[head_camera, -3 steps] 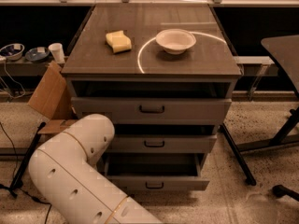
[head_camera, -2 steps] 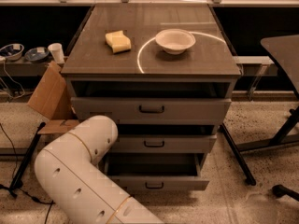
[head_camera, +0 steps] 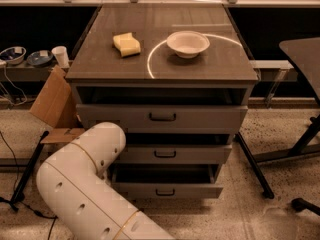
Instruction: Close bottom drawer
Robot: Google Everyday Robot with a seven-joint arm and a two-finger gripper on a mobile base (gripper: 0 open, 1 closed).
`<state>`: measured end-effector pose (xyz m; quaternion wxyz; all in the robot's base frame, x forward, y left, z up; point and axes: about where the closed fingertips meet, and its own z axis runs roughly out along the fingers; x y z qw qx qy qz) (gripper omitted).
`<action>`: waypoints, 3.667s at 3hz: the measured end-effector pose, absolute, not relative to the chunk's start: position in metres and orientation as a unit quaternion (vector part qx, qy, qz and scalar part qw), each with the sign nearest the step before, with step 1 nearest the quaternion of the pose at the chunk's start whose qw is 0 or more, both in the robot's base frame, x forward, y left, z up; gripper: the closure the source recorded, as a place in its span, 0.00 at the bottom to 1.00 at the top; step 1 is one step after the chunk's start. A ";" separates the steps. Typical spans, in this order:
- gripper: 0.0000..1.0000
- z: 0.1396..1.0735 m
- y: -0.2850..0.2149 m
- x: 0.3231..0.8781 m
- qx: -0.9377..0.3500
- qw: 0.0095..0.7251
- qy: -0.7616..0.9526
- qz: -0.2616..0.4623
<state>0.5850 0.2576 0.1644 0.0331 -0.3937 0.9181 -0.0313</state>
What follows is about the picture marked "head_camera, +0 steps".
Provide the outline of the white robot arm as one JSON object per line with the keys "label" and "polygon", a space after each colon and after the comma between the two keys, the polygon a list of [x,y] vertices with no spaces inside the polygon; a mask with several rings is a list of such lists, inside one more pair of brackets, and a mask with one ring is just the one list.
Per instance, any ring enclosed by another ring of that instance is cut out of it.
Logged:
{"label": "white robot arm", "polygon": [[78,240],[173,240],[102,178],[125,145],[118,125],[93,126],[42,163],[40,195]]}

